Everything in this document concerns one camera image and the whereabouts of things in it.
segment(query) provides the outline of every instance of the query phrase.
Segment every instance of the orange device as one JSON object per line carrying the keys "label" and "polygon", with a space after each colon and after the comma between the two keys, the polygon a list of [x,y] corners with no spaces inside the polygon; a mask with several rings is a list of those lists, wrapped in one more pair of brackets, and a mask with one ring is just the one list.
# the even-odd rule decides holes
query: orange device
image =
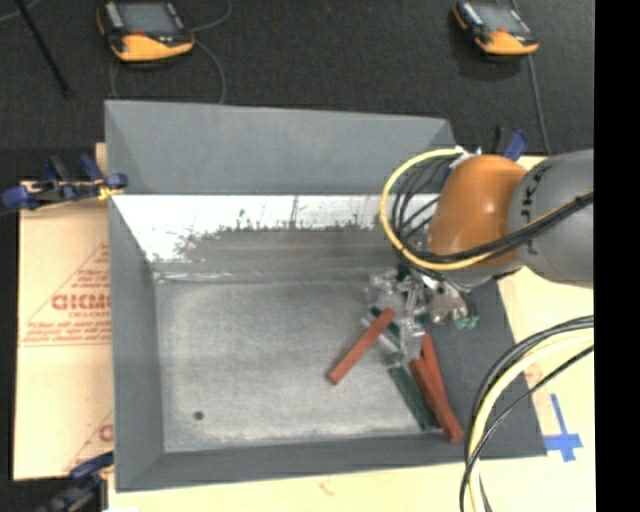
{"label": "orange device", "polygon": [[171,2],[105,2],[100,32],[113,53],[130,63],[158,63],[189,52],[195,39]]}
{"label": "orange device", "polygon": [[535,52],[539,43],[518,13],[491,2],[459,1],[453,7],[458,24],[473,43],[490,57],[522,57]]}

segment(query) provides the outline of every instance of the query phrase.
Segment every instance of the cable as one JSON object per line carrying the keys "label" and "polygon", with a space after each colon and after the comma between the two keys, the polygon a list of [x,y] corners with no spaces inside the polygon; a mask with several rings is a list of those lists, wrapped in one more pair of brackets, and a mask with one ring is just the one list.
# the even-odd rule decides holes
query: cable
{"label": "cable", "polygon": [[[529,398],[531,395],[533,395],[536,391],[538,391],[539,389],[541,389],[544,385],[546,385],[550,380],[554,379],[555,377],[557,377],[559,374],[561,374],[562,372],[564,372],[565,370],[567,370],[568,368],[570,368],[571,366],[573,366],[575,363],[577,363],[578,361],[584,359],[585,357],[587,357],[589,354],[593,353],[594,351],[594,346],[590,346],[586,349],[584,349],[582,352],[579,352],[578,354],[576,354],[575,356],[567,359],[564,363],[562,363],[560,366],[558,366],[557,368],[555,368],[551,373],[549,373],[548,375],[546,375],[540,382],[538,382],[535,386],[533,386],[532,388],[528,389],[525,393],[523,393],[516,401],[514,401],[509,407],[507,407],[486,429],[485,433],[483,434],[482,438],[480,439],[480,442],[478,443],[478,445],[476,446],[475,450],[473,451],[473,453],[468,457],[467,459],[467,467],[465,468],[465,472],[464,475],[462,477],[462,484],[460,486],[460,510],[463,511],[464,510],[464,501],[465,501],[465,491],[469,482],[469,477],[471,475],[471,471],[473,470],[473,468],[475,467],[475,464],[478,462],[478,460],[480,459],[480,454],[482,452],[482,450],[484,449],[485,445],[487,444],[487,442],[493,437],[493,434],[495,434],[495,432],[497,431],[498,427],[504,423],[504,421],[507,419],[507,417],[521,404],[523,403],[527,398]],[[488,506],[488,499],[485,496],[485,493],[483,491],[483,503],[485,508],[490,508]]]}
{"label": "cable", "polygon": [[[502,395],[503,391],[522,373],[522,371],[530,366],[532,363],[539,361],[540,359],[548,356],[553,352],[557,352],[560,349],[566,349],[567,346],[584,343],[584,337],[572,337],[563,338],[561,340],[546,338],[548,341],[542,347],[536,347],[529,353],[524,355],[518,361],[513,363],[491,386],[487,392],[485,398],[482,400],[482,404],[478,410],[478,414],[473,418],[473,425],[470,434],[470,442],[467,450],[467,457],[473,455],[476,447],[479,445],[485,432],[485,425],[487,419],[497,402],[498,398]],[[587,338],[586,341],[590,341],[593,344],[591,338]],[[479,489],[479,473],[477,466],[470,471],[468,477],[468,488],[471,494],[471,501],[474,510],[480,511],[480,503],[484,503],[482,492]]]}
{"label": "cable", "polygon": [[222,64],[220,63],[220,60],[218,59],[218,57],[216,57],[211,50],[209,50],[209,48],[207,48],[205,45],[203,45],[200,41],[196,40],[195,41],[196,46],[198,46],[202,51],[204,51],[204,53],[213,61],[213,63],[215,64],[216,68],[218,68],[218,73],[220,74],[220,98],[218,99],[218,103],[219,104],[223,104],[226,96],[227,96],[227,79],[224,76],[224,68],[222,67]]}
{"label": "cable", "polygon": [[448,255],[438,255],[427,251],[413,253],[410,248],[407,247],[407,244],[403,243],[400,239],[399,233],[394,230],[387,216],[386,203],[391,188],[397,182],[398,178],[414,165],[431,158],[459,154],[460,153],[456,150],[450,149],[441,149],[422,153],[398,167],[384,185],[380,198],[380,220],[384,231],[394,247],[400,251],[406,259],[420,268],[432,270],[456,270],[471,266],[480,261],[495,258],[520,245],[523,245],[534,236],[539,235],[569,215],[572,215],[574,212],[593,203],[593,191],[589,191],[578,196],[574,201],[569,201],[564,205],[550,210],[520,229],[492,242],[466,251]]}
{"label": "cable", "polygon": [[555,325],[543,331],[540,331],[536,334],[533,334],[532,336],[529,336],[527,339],[509,348],[509,350],[507,350],[493,364],[493,366],[487,372],[483,381],[480,383],[480,386],[478,387],[478,391],[476,392],[476,397],[471,407],[471,417],[475,417],[477,415],[478,409],[480,408],[480,405],[482,403],[482,400],[485,394],[487,393],[489,388],[493,385],[495,380],[502,373],[504,373],[507,370],[507,368],[509,368],[513,363],[515,363],[524,354],[526,354],[526,352],[535,348],[537,345],[542,343],[545,339],[548,339],[552,336],[573,332],[575,330],[590,328],[590,327],[593,327],[594,325],[595,325],[594,315],[586,315],[586,316],[578,317],[572,320],[568,320],[567,322],[560,323],[558,325]]}
{"label": "cable", "polygon": [[[520,7],[516,3],[516,0],[511,0],[511,7],[520,16]],[[542,143],[544,144],[544,150],[547,155],[551,155],[551,145],[549,144],[549,138],[547,137],[547,127],[544,121],[544,111],[542,109],[542,102],[540,100],[540,91],[538,90],[538,78],[533,63],[533,55],[527,55],[527,63],[529,64],[529,76],[531,77],[531,88],[533,89],[533,102],[538,117],[538,126],[540,128],[540,134],[542,135]]]}
{"label": "cable", "polygon": [[227,19],[229,18],[229,16],[231,16],[231,12],[232,12],[232,5],[231,5],[231,0],[227,0],[227,10],[225,11],[225,13],[218,18],[215,21],[212,21],[211,23],[206,23],[204,25],[200,25],[196,28],[192,28],[191,32],[200,32],[201,30],[206,30],[209,28],[213,28],[213,27],[217,27],[219,25],[222,25],[225,21],[227,21]]}
{"label": "cable", "polygon": [[[198,40],[195,40],[194,43],[214,63],[218,71],[218,75],[220,77],[220,97],[218,98],[218,103],[222,105],[225,102],[226,95],[227,95],[227,80],[224,74],[224,68],[222,67],[222,64],[218,59],[218,57],[216,57],[211,52],[211,50],[209,50],[209,48],[207,48]],[[109,66],[109,97],[112,99],[118,99],[119,97],[118,90],[116,88],[116,77],[118,76],[119,68],[120,68],[120,61],[117,58],[114,58],[111,61],[111,64]]]}
{"label": "cable", "polygon": [[[31,2],[30,4],[27,4],[27,9],[32,9],[33,7],[38,5],[40,2],[42,2],[42,0],[33,0],[33,2]],[[20,15],[21,13],[19,10],[15,10],[13,12],[10,12],[9,14],[4,14],[0,16],[0,23],[9,21],[10,19],[13,19],[13,18],[17,18]]]}

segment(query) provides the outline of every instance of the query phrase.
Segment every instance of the gray bin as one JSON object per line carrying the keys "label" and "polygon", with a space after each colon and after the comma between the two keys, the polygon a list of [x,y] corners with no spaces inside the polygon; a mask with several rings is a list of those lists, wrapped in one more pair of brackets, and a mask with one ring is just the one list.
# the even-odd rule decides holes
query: gray bin
{"label": "gray bin", "polygon": [[[326,379],[364,330],[370,275],[398,263],[385,178],[453,146],[446,121],[109,101],[106,122],[109,171],[130,179],[109,213],[119,490],[462,460],[419,428],[384,343]],[[513,343],[495,283],[474,294],[475,330],[431,329],[463,427]],[[526,407],[486,450],[543,453]]]}

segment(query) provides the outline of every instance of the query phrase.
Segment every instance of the cardboard sheet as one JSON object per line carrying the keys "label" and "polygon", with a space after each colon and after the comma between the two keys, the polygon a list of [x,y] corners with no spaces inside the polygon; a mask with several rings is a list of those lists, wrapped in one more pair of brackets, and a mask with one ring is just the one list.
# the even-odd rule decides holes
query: cardboard sheet
{"label": "cardboard sheet", "polygon": [[20,217],[14,478],[66,475],[113,446],[106,206]]}

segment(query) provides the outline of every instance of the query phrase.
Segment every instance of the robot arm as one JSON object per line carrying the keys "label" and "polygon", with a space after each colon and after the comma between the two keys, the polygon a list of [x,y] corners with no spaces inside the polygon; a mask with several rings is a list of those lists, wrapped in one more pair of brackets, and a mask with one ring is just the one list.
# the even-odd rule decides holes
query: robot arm
{"label": "robot arm", "polygon": [[[421,220],[408,213],[420,191],[414,176],[428,174],[442,160],[450,166],[449,177],[435,211]],[[426,169],[410,170],[425,161]],[[498,155],[425,153],[392,174],[380,213],[413,281],[426,287],[423,309],[431,308],[434,323],[470,315],[465,295],[522,266],[550,281],[593,286],[593,150],[554,156],[530,171]]]}

